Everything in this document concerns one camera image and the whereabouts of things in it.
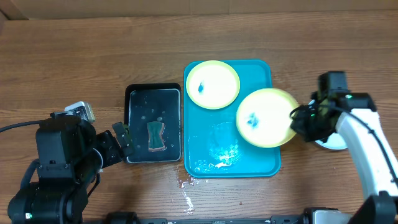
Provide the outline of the light blue plate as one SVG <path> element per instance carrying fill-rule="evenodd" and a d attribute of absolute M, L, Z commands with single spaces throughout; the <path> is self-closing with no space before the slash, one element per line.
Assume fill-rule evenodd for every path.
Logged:
<path fill-rule="evenodd" d="M 345 150 L 348 148 L 344 139 L 338 133 L 331 134 L 326 142 L 323 142 L 321 140 L 316 140 L 315 143 L 322 148 L 335 150 L 335 151 Z"/>

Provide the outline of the green and orange sponge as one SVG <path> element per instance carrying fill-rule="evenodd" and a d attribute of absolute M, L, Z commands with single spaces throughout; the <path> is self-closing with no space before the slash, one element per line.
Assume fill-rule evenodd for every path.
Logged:
<path fill-rule="evenodd" d="M 165 124 L 159 121 L 152 121 L 147 123 L 147 130 L 149 135 L 149 152 L 164 151 L 166 149 L 164 139 L 162 137 Z"/>

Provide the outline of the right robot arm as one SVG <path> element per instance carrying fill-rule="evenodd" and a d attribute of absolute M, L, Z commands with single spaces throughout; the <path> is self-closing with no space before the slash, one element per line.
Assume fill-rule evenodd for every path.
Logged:
<path fill-rule="evenodd" d="M 299 223 L 395 223 L 397 159 L 383 133 L 368 93 L 348 89 L 346 75 L 329 71 L 318 77 L 312 104 L 290 113 L 290 127 L 306 142 L 339 134 L 347 145 L 363 188 L 364 203 L 350 216 L 332 208 L 306 208 Z"/>

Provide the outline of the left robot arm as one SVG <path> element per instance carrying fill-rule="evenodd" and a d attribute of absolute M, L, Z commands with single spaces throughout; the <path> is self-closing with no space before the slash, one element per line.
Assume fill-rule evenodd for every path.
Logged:
<path fill-rule="evenodd" d="M 35 134 L 38 159 L 31 162 L 7 214 L 13 223 L 82 223 L 100 170 L 125 161 L 134 150 L 129 128 L 96 133 L 78 116 L 52 116 Z"/>

